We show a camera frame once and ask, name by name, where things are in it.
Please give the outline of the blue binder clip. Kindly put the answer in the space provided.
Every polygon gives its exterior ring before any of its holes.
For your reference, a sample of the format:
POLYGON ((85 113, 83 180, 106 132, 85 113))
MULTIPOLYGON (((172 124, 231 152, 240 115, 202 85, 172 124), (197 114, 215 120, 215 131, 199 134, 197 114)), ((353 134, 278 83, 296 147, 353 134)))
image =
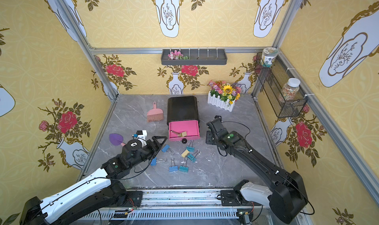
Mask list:
POLYGON ((172 173, 172 172, 176 172, 178 170, 179 170, 179 168, 175 164, 175 158, 171 158, 171 166, 169 167, 169 172, 172 173))
POLYGON ((151 166, 155 166, 158 163, 163 163, 163 162, 167 162, 167 159, 166 158, 153 158, 152 162, 150 163, 150 165, 151 166))
POLYGON ((171 148, 170 148, 170 146, 169 145, 165 145, 162 149, 161 149, 161 151, 163 152, 163 153, 169 153, 170 155, 174 155, 175 153, 171 150, 171 148))

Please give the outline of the pink top drawer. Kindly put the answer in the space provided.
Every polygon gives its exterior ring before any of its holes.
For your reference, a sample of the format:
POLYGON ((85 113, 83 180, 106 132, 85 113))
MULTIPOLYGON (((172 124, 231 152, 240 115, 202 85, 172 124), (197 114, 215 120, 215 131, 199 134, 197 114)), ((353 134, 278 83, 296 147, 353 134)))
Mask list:
POLYGON ((171 121, 168 124, 168 130, 169 130, 169 140, 172 142, 181 141, 183 139, 187 139, 187 140, 200 139, 199 123, 197 120, 171 121), (177 137, 175 134, 170 132, 171 130, 177 131, 177 132, 186 131, 187 136, 177 137))

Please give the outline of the yellow binder clip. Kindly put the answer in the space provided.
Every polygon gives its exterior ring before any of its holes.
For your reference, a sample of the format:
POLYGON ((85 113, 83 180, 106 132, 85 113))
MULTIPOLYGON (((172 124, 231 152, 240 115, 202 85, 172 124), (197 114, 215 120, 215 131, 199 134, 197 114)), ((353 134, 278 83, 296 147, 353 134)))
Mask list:
POLYGON ((188 150, 185 150, 182 154, 181 154, 181 157, 185 158, 187 157, 187 155, 190 153, 190 151, 188 150))
POLYGON ((171 130, 170 132, 173 133, 173 134, 175 134, 177 137, 186 137, 187 136, 187 132, 186 131, 184 131, 184 132, 177 132, 177 131, 171 130))

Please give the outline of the teal binder clip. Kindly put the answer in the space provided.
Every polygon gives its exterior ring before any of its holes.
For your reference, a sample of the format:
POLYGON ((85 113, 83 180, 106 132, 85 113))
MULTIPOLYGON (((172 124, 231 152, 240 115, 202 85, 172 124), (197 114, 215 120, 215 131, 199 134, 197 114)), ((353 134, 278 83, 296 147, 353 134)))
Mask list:
POLYGON ((178 168, 180 172, 188 173, 189 168, 187 167, 187 161, 188 161, 188 158, 184 158, 184 162, 178 168))
POLYGON ((199 150, 197 150, 196 152, 194 152, 193 154, 187 154, 187 158, 191 161, 191 162, 196 162, 196 156, 200 153, 199 150))
POLYGON ((186 146, 186 149, 189 152, 194 152, 195 151, 195 147, 193 146, 193 143, 194 143, 194 140, 190 140, 189 144, 186 146))

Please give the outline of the black drawer cabinet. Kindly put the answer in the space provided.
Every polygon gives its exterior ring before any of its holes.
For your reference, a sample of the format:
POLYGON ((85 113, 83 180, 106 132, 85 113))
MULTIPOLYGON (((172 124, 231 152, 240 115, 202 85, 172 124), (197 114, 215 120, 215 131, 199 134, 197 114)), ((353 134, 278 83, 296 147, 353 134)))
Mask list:
POLYGON ((195 96, 171 97, 167 102, 167 125, 174 121, 199 121, 197 98, 195 96))

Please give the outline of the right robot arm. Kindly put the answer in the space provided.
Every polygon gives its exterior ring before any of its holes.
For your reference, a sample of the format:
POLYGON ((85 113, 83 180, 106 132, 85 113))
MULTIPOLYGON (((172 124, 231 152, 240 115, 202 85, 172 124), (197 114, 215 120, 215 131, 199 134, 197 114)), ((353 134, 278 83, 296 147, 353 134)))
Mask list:
POLYGON ((254 171, 265 186, 254 185, 251 182, 237 187, 237 191, 246 201, 256 201, 269 206, 274 215, 283 223, 290 224, 304 207, 309 204, 303 178, 299 173, 287 172, 256 151, 246 139, 236 131, 229 132, 216 116, 207 124, 206 143, 216 145, 252 171, 254 171))

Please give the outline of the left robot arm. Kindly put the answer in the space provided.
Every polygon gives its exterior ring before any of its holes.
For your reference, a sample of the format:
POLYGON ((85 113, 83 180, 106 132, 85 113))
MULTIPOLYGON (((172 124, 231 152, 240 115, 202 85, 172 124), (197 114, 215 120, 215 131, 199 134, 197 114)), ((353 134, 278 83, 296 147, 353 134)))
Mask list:
POLYGON ((143 146, 138 139, 123 144, 122 152, 74 185, 44 199, 29 199, 22 211, 21 225, 69 225, 102 207, 130 201, 123 180, 138 164, 151 161, 167 140, 153 136, 143 146))

